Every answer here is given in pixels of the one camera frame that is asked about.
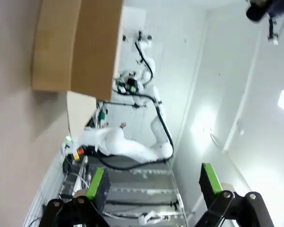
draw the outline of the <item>screw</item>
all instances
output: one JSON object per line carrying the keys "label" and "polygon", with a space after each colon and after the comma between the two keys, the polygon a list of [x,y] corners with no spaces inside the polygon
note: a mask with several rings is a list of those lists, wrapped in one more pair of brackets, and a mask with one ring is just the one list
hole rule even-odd
{"label": "screw", "polygon": [[53,205],[55,206],[55,207],[59,207],[60,206],[60,203],[59,202],[53,202]]}
{"label": "screw", "polygon": [[255,195],[255,194],[250,194],[249,197],[250,197],[252,200],[255,200],[255,199],[256,199],[256,195]]}
{"label": "screw", "polygon": [[84,199],[78,198],[78,202],[81,203],[81,204],[83,204],[83,203],[84,203]]}
{"label": "screw", "polygon": [[231,195],[228,192],[224,192],[223,195],[224,195],[225,198],[230,198],[231,197]]}

